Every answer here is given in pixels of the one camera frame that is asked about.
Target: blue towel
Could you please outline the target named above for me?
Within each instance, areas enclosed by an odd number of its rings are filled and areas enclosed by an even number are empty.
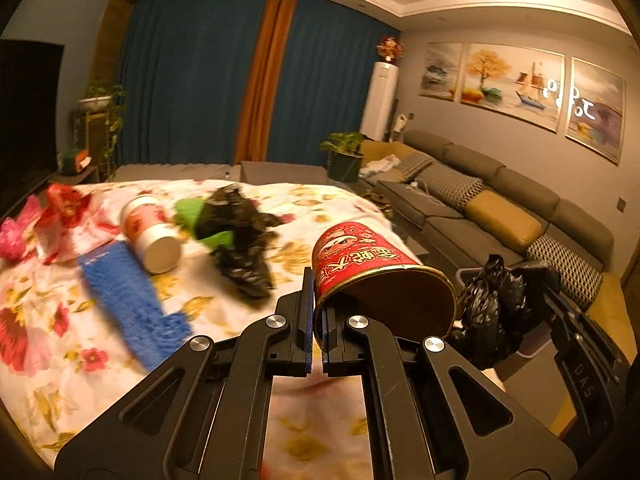
[[[127,345],[148,371],[191,335],[186,316],[165,316],[146,271],[125,242],[113,242],[78,258],[94,296],[118,322]]]

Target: black plastic bag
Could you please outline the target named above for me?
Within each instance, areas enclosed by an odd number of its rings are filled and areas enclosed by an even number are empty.
[[[254,203],[242,196],[238,184],[215,190],[205,202],[194,225],[196,239],[221,233],[233,233],[233,246],[220,245],[212,257],[223,276],[229,278],[250,301],[266,300],[273,281],[264,257],[269,227],[281,225],[280,219],[260,213]]]
[[[526,282],[504,267],[501,256],[489,260],[458,295],[462,328],[449,343],[479,370],[492,368],[513,354],[540,319],[527,304]]]

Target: metal screw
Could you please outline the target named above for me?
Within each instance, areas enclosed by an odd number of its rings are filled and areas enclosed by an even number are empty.
[[[194,337],[191,341],[189,341],[189,346],[191,350],[195,350],[196,352],[202,352],[209,348],[209,338],[204,337],[203,335],[199,335]]]
[[[428,337],[424,340],[424,347],[429,352],[442,352],[444,350],[444,341],[439,337]]]
[[[364,328],[369,324],[369,320],[364,316],[351,316],[349,318],[349,326],[354,328]]]
[[[269,328],[280,328],[287,323],[287,319],[279,314],[273,314],[267,318],[267,326]]]

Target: blue curtain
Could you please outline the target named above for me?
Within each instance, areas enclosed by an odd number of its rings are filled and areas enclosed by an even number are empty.
[[[229,163],[267,0],[138,0],[123,43],[123,164]]]
[[[285,50],[267,160],[326,163],[318,144],[360,128],[376,45],[399,31],[329,0],[298,0]]]

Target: red plastic bag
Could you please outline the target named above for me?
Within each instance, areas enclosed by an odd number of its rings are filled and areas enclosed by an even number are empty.
[[[45,265],[73,260],[112,241],[120,232],[109,221],[101,192],[82,195],[77,189],[51,184],[49,206],[36,222],[36,250]]]
[[[22,262],[33,255],[27,250],[23,233],[42,213],[38,199],[31,195],[17,219],[6,218],[0,226],[0,258],[9,262]]]

